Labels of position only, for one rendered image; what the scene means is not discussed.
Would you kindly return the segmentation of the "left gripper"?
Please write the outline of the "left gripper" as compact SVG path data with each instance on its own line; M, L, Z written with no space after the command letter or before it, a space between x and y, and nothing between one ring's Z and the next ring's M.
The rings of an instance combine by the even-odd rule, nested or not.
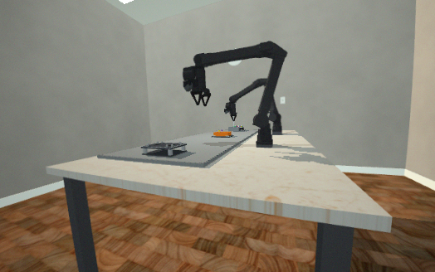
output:
M200 88L199 87L193 87L192 90L190 91L190 94L192 95L196 105L199 105L200 104L200 100L202 99L203 105L207 106L207 103L209 101L211 93L210 93L210 90L206 88L206 79L204 79L204 78L198 78L198 86L201 86L201 87ZM202 88L202 86L204 88ZM200 89L202 89L202 90L200 90ZM207 92L207 93L205 94L204 92ZM198 102L197 102L197 100L196 100L194 95L199 95ZM208 97L206 103L204 103L203 97Z

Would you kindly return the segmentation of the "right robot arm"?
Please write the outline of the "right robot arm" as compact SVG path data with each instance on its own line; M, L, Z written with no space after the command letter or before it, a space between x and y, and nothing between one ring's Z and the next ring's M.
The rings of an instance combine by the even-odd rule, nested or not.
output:
M230 113L232 113L232 109L231 108L236 108L236 104L235 103L237 102L237 100L239 100L241 97L243 97L244 95L248 94L249 92L253 91L254 89L258 88L259 86L261 87L262 85L264 85L264 87L265 87L266 81L267 81L267 78L262 78L262 79L255 80L255 81L252 82L251 85L249 85L244 90L241 90L237 94L232 95L229 98L229 102L226 103L226 106L225 106L226 109L224 109L224 113L227 114L229 111L230 111ZM277 114L275 114L275 113L277 113ZM272 102L271 102L271 108L270 108L269 114L270 114L269 115L269 120L273 122L272 130L275 130L275 131L272 131L272 132L282 132L282 129L281 129L281 120L280 120L281 119L281 115L278 114L274 97L273 97Z

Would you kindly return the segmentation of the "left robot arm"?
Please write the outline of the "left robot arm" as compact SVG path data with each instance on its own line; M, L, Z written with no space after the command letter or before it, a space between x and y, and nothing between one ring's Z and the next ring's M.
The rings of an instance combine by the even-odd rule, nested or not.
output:
M261 103L258 108L258 111L260 110L261 114L259 111L258 114L256 114L253 118L253 125L259 127L256 144L272 145L271 140L273 139L267 114L269 114L272 98L276 89L276 84L279 79L281 68L286 58L286 55L287 51L285 51L272 41L266 41L255 46L248 46L229 51L220 51L206 54L200 53L195 55L193 58L195 66L183 68L183 79L186 80L183 82L183 87L187 92L189 92L192 87L198 87L197 78L206 79L204 67L251 58L266 57L272 59L271 69L266 81L265 89L263 91Z

